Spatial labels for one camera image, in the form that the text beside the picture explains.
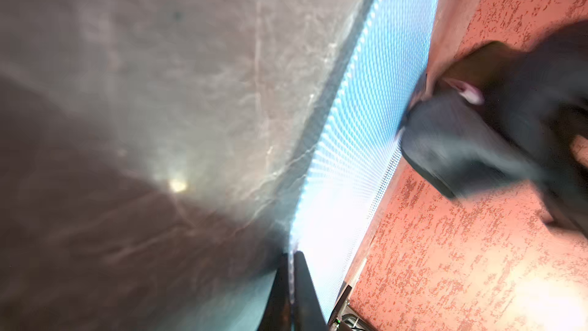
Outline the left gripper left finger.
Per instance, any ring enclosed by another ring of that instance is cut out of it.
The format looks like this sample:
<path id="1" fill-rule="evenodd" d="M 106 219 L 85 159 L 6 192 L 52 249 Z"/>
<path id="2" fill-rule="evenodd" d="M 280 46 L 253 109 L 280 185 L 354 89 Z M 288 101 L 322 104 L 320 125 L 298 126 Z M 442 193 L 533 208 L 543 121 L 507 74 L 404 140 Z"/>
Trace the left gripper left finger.
<path id="1" fill-rule="evenodd" d="M 291 330 L 289 255 L 283 254 L 258 331 Z"/>

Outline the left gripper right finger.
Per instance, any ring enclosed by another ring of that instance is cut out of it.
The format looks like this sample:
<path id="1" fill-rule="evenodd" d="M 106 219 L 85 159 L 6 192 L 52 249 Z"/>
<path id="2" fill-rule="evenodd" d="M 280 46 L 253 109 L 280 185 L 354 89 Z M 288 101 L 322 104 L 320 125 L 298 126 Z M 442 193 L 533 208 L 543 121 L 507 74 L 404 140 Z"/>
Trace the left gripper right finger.
<path id="1" fill-rule="evenodd" d="M 326 331 L 325 318 L 315 292 L 305 255 L 297 251 L 293 256 L 292 324 L 295 331 Z"/>

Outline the blue mesh document bag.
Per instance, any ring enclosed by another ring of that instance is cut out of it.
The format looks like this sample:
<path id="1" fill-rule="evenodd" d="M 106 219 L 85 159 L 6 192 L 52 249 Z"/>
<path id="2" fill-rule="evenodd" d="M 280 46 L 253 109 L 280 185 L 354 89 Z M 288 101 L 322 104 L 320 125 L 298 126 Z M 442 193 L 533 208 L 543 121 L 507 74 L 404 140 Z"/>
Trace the blue mesh document bag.
<path id="1" fill-rule="evenodd" d="M 398 131 L 424 80 L 438 0 L 368 0 L 296 206 L 289 238 L 305 255 L 325 321 L 400 160 Z"/>

